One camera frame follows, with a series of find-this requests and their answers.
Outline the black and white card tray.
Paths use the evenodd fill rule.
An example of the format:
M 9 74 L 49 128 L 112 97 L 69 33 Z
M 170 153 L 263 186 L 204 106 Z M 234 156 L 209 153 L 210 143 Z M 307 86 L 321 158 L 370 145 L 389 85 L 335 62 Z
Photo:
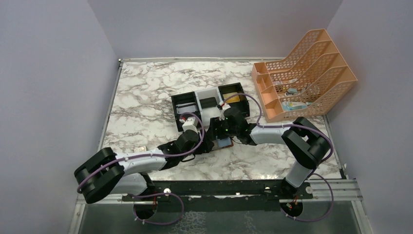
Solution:
M 174 112 L 178 132 L 183 131 L 183 124 L 180 122 L 180 115 L 182 113 L 188 112 L 196 114 L 202 121 L 205 129 L 207 129 L 210 124 L 210 119 L 220 115 L 221 110 L 218 108 L 219 103 L 231 95 L 243 92 L 244 89 L 238 82 L 172 95 L 172 110 Z

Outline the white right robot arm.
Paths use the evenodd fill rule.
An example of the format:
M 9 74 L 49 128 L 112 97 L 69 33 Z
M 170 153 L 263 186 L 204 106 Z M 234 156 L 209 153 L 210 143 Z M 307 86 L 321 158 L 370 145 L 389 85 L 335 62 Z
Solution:
M 300 187 L 333 153 L 330 138 L 304 117 L 285 125 L 263 125 L 248 122 L 241 111 L 230 107 L 210 119 L 209 130 L 217 138 L 235 137 L 244 145 L 286 145 L 295 159 L 283 180 L 291 189 Z

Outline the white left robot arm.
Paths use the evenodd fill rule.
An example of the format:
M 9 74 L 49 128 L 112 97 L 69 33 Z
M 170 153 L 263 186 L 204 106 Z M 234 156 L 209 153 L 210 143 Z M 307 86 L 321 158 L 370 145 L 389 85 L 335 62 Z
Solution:
M 150 195 L 154 188 L 149 172 L 170 169 L 186 162 L 190 155 L 206 154 L 213 148 L 214 141 L 207 133 L 193 130 L 145 152 L 122 155 L 110 147 L 102 148 L 74 171 L 77 192 L 88 204 L 109 194 Z

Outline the brown leather card holder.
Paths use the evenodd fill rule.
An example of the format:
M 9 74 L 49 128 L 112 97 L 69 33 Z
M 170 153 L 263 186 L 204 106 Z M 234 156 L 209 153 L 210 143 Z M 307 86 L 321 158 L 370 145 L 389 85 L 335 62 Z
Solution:
M 227 138 L 224 138 L 224 139 L 216 138 L 213 141 L 213 143 L 214 143 L 214 146 L 212 148 L 213 151 L 233 147 L 233 145 L 234 145 L 234 143 L 233 143 L 233 141 L 230 137 L 227 137 Z

